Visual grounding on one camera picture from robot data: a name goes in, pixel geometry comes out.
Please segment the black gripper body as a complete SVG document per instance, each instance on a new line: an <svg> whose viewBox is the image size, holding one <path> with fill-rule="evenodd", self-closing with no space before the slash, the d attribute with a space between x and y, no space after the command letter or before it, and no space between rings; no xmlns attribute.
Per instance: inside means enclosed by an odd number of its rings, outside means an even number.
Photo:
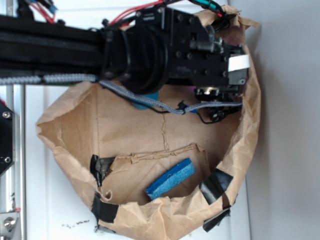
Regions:
<svg viewBox="0 0 320 240"><path fill-rule="evenodd" d="M193 86L195 97L206 103L209 122L238 112L232 100L246 84L249 57L240 45L216 36L199 17L165 7L140 11L134 31L142 37L150 66L149 76L139 76L136 94L151 94L164 85Z"/></svg>

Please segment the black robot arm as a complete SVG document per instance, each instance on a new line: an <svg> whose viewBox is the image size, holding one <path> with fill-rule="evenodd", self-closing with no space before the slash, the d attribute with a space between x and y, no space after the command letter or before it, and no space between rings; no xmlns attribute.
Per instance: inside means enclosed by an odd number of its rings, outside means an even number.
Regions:
<svg viewBox="0 0 320 240"><path fill-rule="evenodd" d="M100 83L157 113L210 110L216 123L240 110L250 58L196 15L157 2L134 16L84 30L0 18L2 85Z"/></svg>

